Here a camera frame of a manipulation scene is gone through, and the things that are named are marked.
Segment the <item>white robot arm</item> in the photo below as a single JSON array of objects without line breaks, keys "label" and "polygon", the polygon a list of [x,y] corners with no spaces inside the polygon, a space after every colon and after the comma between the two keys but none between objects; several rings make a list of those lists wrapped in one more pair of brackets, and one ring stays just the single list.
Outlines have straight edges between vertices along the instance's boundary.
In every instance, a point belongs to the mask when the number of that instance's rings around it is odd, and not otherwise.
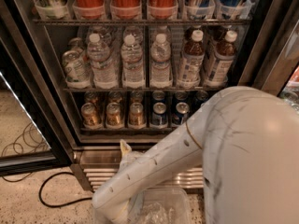
[{"label": "white robot arm", "polygon": [[93,195],[95,211],[126,224],[134,197],[201,166],[206,224],[299,224],[299,116],[249,87],[214,94],[188,120]]}]

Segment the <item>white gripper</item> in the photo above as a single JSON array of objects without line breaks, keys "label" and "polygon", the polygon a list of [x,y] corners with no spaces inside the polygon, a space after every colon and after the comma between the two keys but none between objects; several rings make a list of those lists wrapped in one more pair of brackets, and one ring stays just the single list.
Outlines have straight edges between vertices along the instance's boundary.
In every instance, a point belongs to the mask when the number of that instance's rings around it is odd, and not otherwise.
[{"label": "white gripper", "polygon": [[132,148],[123,139],[120,140],[121,147],[121,162],[119,166],[119,171],[123,170],[125,167],[136,161],[139,157],[143,155],[142,152],[132,151]]}]

